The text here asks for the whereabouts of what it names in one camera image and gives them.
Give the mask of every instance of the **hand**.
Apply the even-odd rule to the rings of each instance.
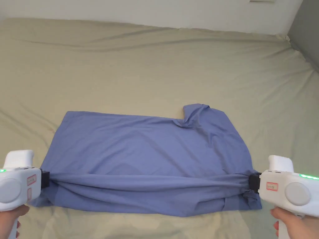
[[[317,228],[319,227],[319,221],[317,221],[316,219],[314,219],[316,220],[316,225],[314,227],[314,225],[313,226],[307,225],[304,220],[295,216],[293,213],[279,207],[275,207],[274,209],[270,210],[270,213],[274,218],[282,220],[282,222],[286,224],[290,239],[300,239],[300,238],[318,239],[319,238],[319,234],[316,233],[316,229],[315,229],[315,227]],[[274,224],[274,228],[277,230],[276,235],[278,236],[278,229],[279,229],[278,222]]]
[[[22,205],[14,210],[0,212],[0,239],[8,239],[10,232],[12,230],[14,221],[29,211],[29,207],[26,205]]]

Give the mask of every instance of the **green led light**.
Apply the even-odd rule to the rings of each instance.
[[[300,176],[300,177],[305,177],[305,178],[314,179],[314,180],[319,180],[319,177],[313,177],[313,176],[304,175],[304,174],[299,174],[299,176]]]

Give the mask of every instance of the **black clamp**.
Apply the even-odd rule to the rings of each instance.
[[[253,190],[255,193],[258,193],[258,189],[260,188],[260,178],[261,173],[254,173],[249,176],[248,183],[249,189]]]
[[[41,169],[41,189],[50,186],[50,172]]]

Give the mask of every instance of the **bed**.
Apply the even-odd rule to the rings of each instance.
[[[319,75],[281,36],[110,22],[7,19],[0,26],[0,154],[39,167],[67,111],[183,118],[224,111],[258,171],[270,154],[318,175]],[[179,218],[31,208],[22,238],[275,238],[272,205]]]

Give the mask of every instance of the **finger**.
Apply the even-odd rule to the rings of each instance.
[[[271,215],[276,218],[282,220],[284,223],[288,222],[290,219],[296,217],[291,212],[284,210],[279,207],[275,207],[274,209],[270,210]]]
[[[21,205],[20,207],[14,209],[13,212],[14,212],[16,218],[18,218],[20,216],[27,214],[29,210],[30,210],[30,207],[28,207],[26,205]]]
[[[275,228],[276,230],[279,230],[279,221],[275,222],[274,228]]]

